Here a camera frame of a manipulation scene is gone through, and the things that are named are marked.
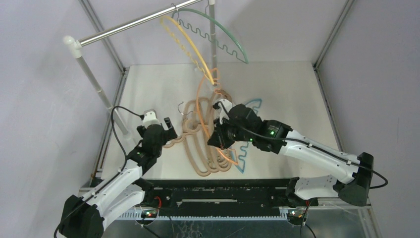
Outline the yellow wire hanger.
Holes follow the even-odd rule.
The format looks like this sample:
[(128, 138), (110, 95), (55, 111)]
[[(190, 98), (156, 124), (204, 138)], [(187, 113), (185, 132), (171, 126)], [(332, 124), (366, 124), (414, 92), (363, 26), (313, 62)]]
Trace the yellow wire hanger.
[[(194, 41), (191, 39), (189, 34), (183, 29), (183, 27), (173, 18), (165, 15), (159, 18), (159, 22), (162, 27), (167, 31), (170, 37), (175, 41), (179, 48), (185, 53), (185, 55), (191, 60), (193, 65), (203, 74), (204, 78), (207, 79), (211, 85), (215, 85), (215, 79), (212, 76), (212, 72), (209, 69), (206, 61), (204, 60), (201, 52), (197, 48)], [(184, 41), (181, 40), (177, 34), (169, 27), (167, 23), (172, 23), (174, 27), (182, 35), (184, 41), (187, 43), (183, 44)]]

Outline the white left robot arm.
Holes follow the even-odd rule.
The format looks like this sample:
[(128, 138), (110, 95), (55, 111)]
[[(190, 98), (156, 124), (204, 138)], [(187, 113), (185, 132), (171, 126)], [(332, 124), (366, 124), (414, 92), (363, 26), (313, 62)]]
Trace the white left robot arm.
[(137, 128), (142, 140), (126, 156), (125, 164), (112, 178), (102, 181), (84, 195), (70, 196), (63, 208), (61, 221), (54, 237), (100, 238), (106, 228), (134, 205), (148, 207), (155, 194), (152, 184), (142, 176), (157, 162), (163, 146), (177, 138), (170, 118), (164, 118), (164, 129), (154, 112), (141, 116), (143, 125)]

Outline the blue wire hanger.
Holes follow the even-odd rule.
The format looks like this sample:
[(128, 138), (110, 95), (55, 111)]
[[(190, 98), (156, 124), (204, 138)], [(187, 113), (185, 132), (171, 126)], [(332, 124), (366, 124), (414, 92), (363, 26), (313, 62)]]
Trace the blue wire hanger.
[[(244, 106), (251, 108), (256, 114), (259, 113), (259, 109), (262, 105), (262, 99), (261, 98), (255, 98), (251, 99), (245, 103), (243, 103)], [(236, 154), (236, 159), (238, 160), (239, 164), (235, 165), (235, 167), (238, 169), (240, 173), (245, 172), (246, 168), (246, 157), (248, 154), (248, 148), (250, 147), (250, 142), (242, 142), (242, 144), (239, 146), (239, 151)]]

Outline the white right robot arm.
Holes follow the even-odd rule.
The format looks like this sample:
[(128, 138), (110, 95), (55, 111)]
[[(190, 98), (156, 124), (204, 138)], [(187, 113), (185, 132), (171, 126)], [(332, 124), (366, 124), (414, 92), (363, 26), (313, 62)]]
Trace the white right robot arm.
[(292, 157), (328, 171), (321, 177), (291, 178), (286, 199), (292, 206), (304, 201), (332, 197), (354, 206), (366, 206), (373, 188), (373, 155), (349, 154), (312, 140), (277, 120), (261, 119), (243, 104), (220, 100), (212, 106), (219, 111), (209, 146), (228, 149), (236, 142), (250, 142), (264, 152)]

